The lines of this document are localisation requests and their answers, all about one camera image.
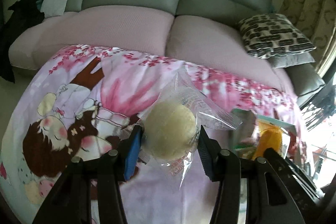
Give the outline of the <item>clear round pastry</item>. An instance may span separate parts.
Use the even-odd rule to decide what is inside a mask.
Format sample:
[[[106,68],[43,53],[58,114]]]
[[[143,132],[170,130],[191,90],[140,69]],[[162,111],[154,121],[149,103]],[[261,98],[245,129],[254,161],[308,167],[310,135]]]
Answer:
[[[185,69],[162,89],[158,99],[134,125],[143,129],[138,160],[160,167],[181,187],[193,162],[200,129],[235,130],[241,120],[200,92]],[[133,127],[125,129],[127,138]]]

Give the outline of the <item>orange translucent snack bag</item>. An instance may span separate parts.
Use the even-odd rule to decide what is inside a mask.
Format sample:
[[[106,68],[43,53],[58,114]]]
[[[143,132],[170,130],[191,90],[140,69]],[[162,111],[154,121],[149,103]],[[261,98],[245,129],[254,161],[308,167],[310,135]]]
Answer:
[[[290,146],[290,135],[283,127],[266,121],[257,120],[260,138],[252,160],[263,157],[268,148],[274,149],[280,156],[286,158]]]

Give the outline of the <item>teal white cardboard box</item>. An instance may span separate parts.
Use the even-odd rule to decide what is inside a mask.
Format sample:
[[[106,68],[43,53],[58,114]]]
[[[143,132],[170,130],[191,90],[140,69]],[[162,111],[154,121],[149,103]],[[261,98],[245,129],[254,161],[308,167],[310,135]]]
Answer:
[[[242,120],[242,124],[229,133],[229,147],[238,156],[255,159],[267,148],[273,148],[283,158],[297,164],[301,162],[298,132],[294,125],[250,110],[233,109],[232,114]]]

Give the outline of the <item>pink anime printed cloth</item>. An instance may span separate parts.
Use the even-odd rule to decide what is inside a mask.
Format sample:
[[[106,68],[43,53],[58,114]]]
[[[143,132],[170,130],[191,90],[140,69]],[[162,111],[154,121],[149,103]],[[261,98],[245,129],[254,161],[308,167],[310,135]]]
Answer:
[[[70,160],[116,148],[169,84],[187,91],[182,107],[204,94],[222,111],[252,111],[291,124],[293,154],[307,128],[297,98],[214,68],[113,47],[58,51],[15,107],[1,149],[1,193],[17,219],[31,223]]]

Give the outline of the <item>grey cushion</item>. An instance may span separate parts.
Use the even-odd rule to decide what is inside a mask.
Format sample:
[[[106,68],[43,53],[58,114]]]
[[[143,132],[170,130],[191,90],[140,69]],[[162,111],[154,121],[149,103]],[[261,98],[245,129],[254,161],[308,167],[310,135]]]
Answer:
[[[299,55],[288,55],[282,57],[270,57],[268,63],[274,69],[288,68],[302,64],[314,63],[315,59],[310,53],[302,53]]]

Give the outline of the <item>black white patterned cushion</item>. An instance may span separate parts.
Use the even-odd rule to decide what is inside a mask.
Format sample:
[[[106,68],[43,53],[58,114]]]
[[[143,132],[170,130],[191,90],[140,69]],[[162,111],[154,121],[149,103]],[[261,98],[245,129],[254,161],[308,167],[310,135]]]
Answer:
[[[248,55],[258,59],[311,52],[316,46],[282,14],[261,14],[242,19],[239,33]]]

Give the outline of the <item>black clothing on sofa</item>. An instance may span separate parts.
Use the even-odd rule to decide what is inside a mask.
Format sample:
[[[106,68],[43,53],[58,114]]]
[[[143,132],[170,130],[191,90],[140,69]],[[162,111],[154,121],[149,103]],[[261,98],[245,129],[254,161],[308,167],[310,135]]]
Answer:
[[[1,26],[1,77],[15,82],[14,72],[9,59],[10,46],[27,29],[40,24],[45,14],[41,12],[43,0],[18,0],[8,9],[13,13]]]

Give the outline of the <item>grey sofa with pink cover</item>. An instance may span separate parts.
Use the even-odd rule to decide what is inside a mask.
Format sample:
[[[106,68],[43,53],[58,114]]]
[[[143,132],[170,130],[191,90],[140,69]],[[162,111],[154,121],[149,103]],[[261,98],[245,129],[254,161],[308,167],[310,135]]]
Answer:
[[[65,12],[14,40],[9,60],[38,70],[74,44],[120,47],[186,60],[294,93],[303,104],[324,81],[310,64],[273,68],[247,55],[236,24],[271,11],[272,0],[67,0]]]

